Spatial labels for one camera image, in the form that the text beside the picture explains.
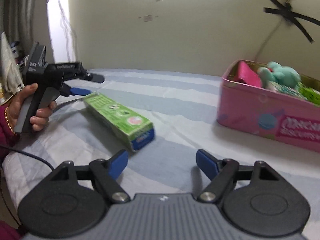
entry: pink tin box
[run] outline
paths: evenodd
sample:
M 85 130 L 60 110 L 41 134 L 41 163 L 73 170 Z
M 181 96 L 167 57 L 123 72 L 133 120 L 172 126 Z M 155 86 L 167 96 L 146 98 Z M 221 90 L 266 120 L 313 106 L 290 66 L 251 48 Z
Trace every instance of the pink tin box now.
M 244 60 L 253 71 L 265 64 Z M 222 77 L 219 124 L 320 152 L 320 107 L 306 100 L 234 82 L 240 60 Z M 302 83 L 320 90 L 320 81 L 304 76 Z

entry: floor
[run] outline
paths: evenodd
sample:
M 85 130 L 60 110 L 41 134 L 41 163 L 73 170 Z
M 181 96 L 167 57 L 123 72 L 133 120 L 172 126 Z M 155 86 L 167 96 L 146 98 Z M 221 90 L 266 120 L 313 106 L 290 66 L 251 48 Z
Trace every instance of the floor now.
M 7 187 L 7 184 L 5 182 L 5 179 L 2 178 L 1 180 L 1 186 L 2 186 L 2 192 L 4 195 L 4 199 L 6 200 L 12 214 L 17 218 L 17 212 L 15 210 L 15 207 L 11 201 L 10 195 L 9 195 L 9 190 Z M 13 218 L 11 217 L 10 213 L 8 212 L 3 199 L 0 197 L 0 220 L 7 222 L 10 226 L 17 228 L 17 223 L 13 220 Z

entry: person's thumb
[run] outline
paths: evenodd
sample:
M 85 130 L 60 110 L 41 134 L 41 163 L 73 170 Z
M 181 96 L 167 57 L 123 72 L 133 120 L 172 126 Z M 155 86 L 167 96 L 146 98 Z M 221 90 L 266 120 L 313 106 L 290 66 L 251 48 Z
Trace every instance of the person's thumb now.
M 23 101 L 31 96 L 34 92 L 36 92 L 38 88 L 37 83 L 33 83 L 32 85 L 25 86 L 18 94 L 17 94 L 17 101 L 20 104 L 23 104 Z

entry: teal stuffed toy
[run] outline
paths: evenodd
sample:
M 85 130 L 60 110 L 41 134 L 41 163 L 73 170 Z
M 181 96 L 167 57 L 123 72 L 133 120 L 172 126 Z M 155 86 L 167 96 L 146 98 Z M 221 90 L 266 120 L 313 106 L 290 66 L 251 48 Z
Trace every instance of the teal stuffed toy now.
M 257 71 L 262 87 L 266 88 L 268 81 L 276 82 L 290 88 L 296 88 L 298 82 L 301 82 L 301 77 L 298 72 L 290 67 L 282 67 L 276 62 L 269 62 L 268 67 L 260 67 Z

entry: green and blue box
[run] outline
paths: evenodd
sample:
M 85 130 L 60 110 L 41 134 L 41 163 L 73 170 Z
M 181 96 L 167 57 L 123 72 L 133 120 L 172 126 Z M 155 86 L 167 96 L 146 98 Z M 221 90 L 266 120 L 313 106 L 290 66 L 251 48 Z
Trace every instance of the green and blue box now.
M 94 92 L 83 98 L 87 108 L 132 151 L 140 150 L 155 137 L 153 123 L 105 95 Z

